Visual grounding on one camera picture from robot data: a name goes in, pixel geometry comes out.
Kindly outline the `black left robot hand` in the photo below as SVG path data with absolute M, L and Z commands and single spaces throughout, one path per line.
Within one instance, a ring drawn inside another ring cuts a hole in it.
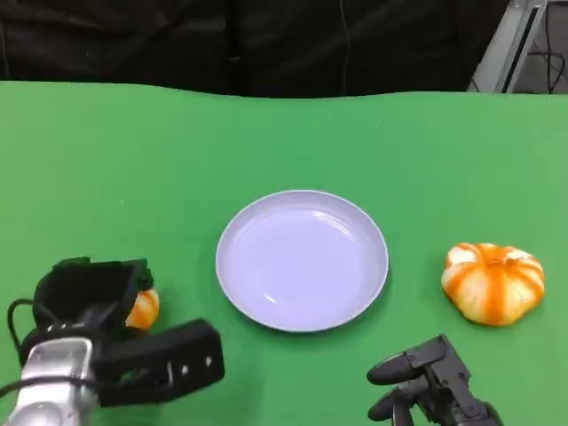
M 160 308 L 153 275 L 142 258 L 65 259 L 40 279 L 34 304 L 38 327 L 78 326 L 115 339 L 148 331 Z

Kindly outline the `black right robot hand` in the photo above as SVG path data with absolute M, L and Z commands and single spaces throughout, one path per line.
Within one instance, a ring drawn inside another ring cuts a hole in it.
M 410 409 L 418 406 L 437 425 L 502 425 L 496 409 L 471 393 L 469 379 L 470 371 L 447 336 L 440 334 L 369 369 L 370 383 L 393 388 L 367 416 L 374 422 L 412 425 Z

